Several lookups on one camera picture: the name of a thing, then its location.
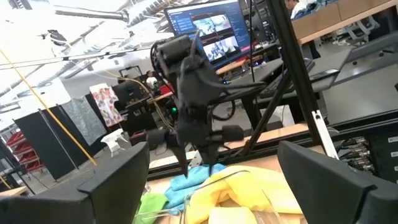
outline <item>laboratory floor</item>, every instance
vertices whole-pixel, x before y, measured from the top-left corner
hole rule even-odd
[[[347,47],[340,47],[335,45],[323,45],[318,48],[321,55],[328,55],[338,52]],[[368,57],[358,60],[358,67],[363,68],[366,65],[371,65],[373,61],[380,60],[378,54],[369,55]],[[343,72],[339,75],[338,80],[350,78],[357,67],[352,64],[346,65]],[[347,82],[342,82],[339,85],[333,86],[327,91],[323,92],[328,110],[328,119],[330,123],[338,123],[347,121],[349,119],[360,118],[370,114],[380,113],[393,109],[398,109],[397,96],[398,92],[394,85],[398,83],[398,65],[392,65],[378,71],[363,75],[361,77],[352,79]],[[215,113],[225,114],[228,111],[228,104],[220,105]],[[290,114],[289,107],[279,106],[273,115],[272,119],[283,120],[284,126],[293,125],[293,120]],[[214,127],[220,128],[226,124],[238,124],[244,129],[250,128],[248,117],[244,110],[237,108],[235,116],[225,122],[215,122]],[[150,159],[156,160],[164,157],[172,156],[170,150],[164,147],[150,152]],[[107,160],[110,157],[110,152],[106,148],[100,151],[95,160],[98,164]],[[59,183],[65,182],[68,179],[76,177],[80,172],[91,169],[92,164],[87,162],[80,167],[80,170],[75,170],[56,182],[47,171],[34,172],[30,175],[30,179],[24,177],[27,183],[32,187],[35,193],[40,193],[51,188]]]

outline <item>keyboard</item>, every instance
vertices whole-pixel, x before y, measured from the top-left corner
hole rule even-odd
[[[308,72],[315,66],[315,62],[313,60],[310,60],[307,58],[304,59],[304,63],[305,63],[305,67],[307,68]],[[311,81],[311,83],[313,83],[313,82],[322,80],[324,78],[328,78],[332,75],[335,75],[338,72],[339,71],[337,69],[329,69],[324,72],[320,72],[315,75],[311,75],[310,81]],[[266,86],[266,88],[259,94],[259,97],[260,98],[268,98],[268,97],[274,96],[281,80],[282,80],[282,75],[279,75],[278,77],[276,77],[275,80],[273,80],[270,84],[268,84]],[[293,82],[290,82],[285,93],[291,93],[293,91],[294,91]]]

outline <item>clear plastic bin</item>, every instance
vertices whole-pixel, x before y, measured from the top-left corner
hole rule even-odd
[[[198,209],[198,208],[200,208],[200,204],[198,204],[196,206],[191,205],[191,199],[192,199],[192,197],[195,197],[195,194],[197,194],[196,197],[198,197],[199,195],[203,195],[203,194],[210,194],[210,195],[216,194],[216,193],[214,193],[213,189],[218,189],[220,186],[225,187],[225,186],[229,185],[229,183],[231,183],[231,181],[234,181],[234,179],[236,179],[236,181],[240,181],[240,180],[243,179],[242,178],[243,175],[251,175],[251,178],[254,178],[249,171],[235,172],[235,173],[233,173],[231,175],[228,175],[228,176],[226,176],[226,177],[224,177],[222,179],[214,181],[214,182],[212,182],[212,183],[210,183],[208,185],[204,185],[204,186],[200,187],[199,189],[196,189],[190,195],[188,195],[186,197],[186,199],[185,199],[185,202],[184,202],[185,203],[185,212],[184,212],[184,218],[183,218],[184,223],[186,223],[186,224],[198,223],[198,222],[195,222],[195,221],[198,221],[197,218],[191,218],[190,219],[190,214],[192,214],[192,212],[194,212],[194,211],[196,211],[195,212],[196,214],[197,213],[201,213],[201,210],[203,211],[203,207],[201,209]],[[245,189],[244,184],[243,185],[240,184],[239,185],[239,189],[244,190]],[[245,214],[249,215],[248,217],[252,221],[254,221],[254,219],[253,219],[253,216],[254,216],[255,223],[262,223],[262,224],[275,224],[275,223],[279,224],[279,223],[283,223],[282,220],[280,219],[279,214],[274,210],[274,207],[272,206],[270,200],[265,195],[265,193],[261,190],[260,186],[258,186],[258,185],[257,186],[250,186],[250,188],[248,187],[247,189],[251,189],[252,192],[253,192],[253,194],[251,194],[250,192],[246,192],[245,194],[243,194],[243,195],[246,195],[248,197],[252,197],[251,199],[248,200],[248,202],[252,201],[252,205],[255,205],[256,203],[261,203],[263,200],[265,200],[265,204],[267,204],[267,206],[264,207],[264,206],[256,206],[255,205],[255,206],[251,206],[251,208],[246,207],[246,208],[249,209],[249,210],[246,210],[246,208],[240,206],[234,200],[229,198],[229,199],[227,199],[227,200],[225,200],[225,201],[223,201],[221,203],[217,203],[216,207],[213,207],[213,208],[210,209],[210,212],[205,211],[204,213],[206,213],[206,214],[208,213],[209,216],[208,216],[207,220],[204,220],[201,223],[213,224],[213,223],[216,223],[216,222],[217,223],[224,222],[222,220],[223,217],[225,218],[225,220],[228,219],[228,217],[225,216],[225,211],[227,211],[227,213],[230,211],[229,214],[230,213],[234,213],[234,211],[236,211],[235,210],[236,207],[240,207],[238,209],[240,212],[242,210],[247,212]],[[257,200],[257,202],[255,202],[256,199],[253,198],[253,197],[256,196],[256,194],[257,194],[257,199],[261,198],[261,200]],[[223,207],[223,208],[233,208],[234,207],[234,210],[230,210],[230,209],[229,210],[223,210],[223,209],[219,209],[220,207]],[[235,223],[242,223],[242,222],[243,223],[248,223],[248,221],[246,221],[246,220],[245,221],[242,221],[242,220],[239,221],[238,219],[237,220],[233,220],[233,222],[235,222]]]
[[[173,210],[161,210],[158,212],[141,213],[134,217],[133,224],[146,224],[149,220],[155,219],[154,224],[182,224],[182,214]]]

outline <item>black partition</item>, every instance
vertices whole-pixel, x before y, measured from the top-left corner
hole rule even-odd
[[[62,111],[61,107],[54,106],[50,108],[50,110],[91,156],[98,152],[98,149],[93,149],[87,144],[77,127],[73,124],[69,116]],[[65,150],[68,152],[76,166],[82,165],[82,163],[86,162],[88,158],[48,114],[48,112],[43,110],[42,113],[47,118],[53,131],[60,138]],[[75,166],[65,153],[60,143],[57,141],[57,138],[54,136],[52,130],[49,128],[39,111],[23,118],[16,119],[15,123],[24,133],[24,136],[35,149],[37,155],[40,157],[54,179],[57,180],[75,169]]]

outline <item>person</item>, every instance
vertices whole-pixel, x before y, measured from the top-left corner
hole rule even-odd
[[[297,13],[300,12],[301,10],[304,10],[307,8],[307,5],[300,2],[299,0],[284,0],[284,1],[285,1],[286,8],[288,10],[292,11],[292,14],[290,15],[290,19],[298,19],[298,18],[296,18]],[[315,42],[313,40],[311,40],[308,43],[308,46],[310,47],[312,59],[317,59],[317,58],[321,57],[320,53],[317,50],[317,47],[315,46]]]
[[[147,82],[149,88],[151,88],[151,90],[153,90],[155,88],[155,83],[157,83],[157,79],[154,77],[154,72],[147,71],[146,75],[148,76],[146,82]]]

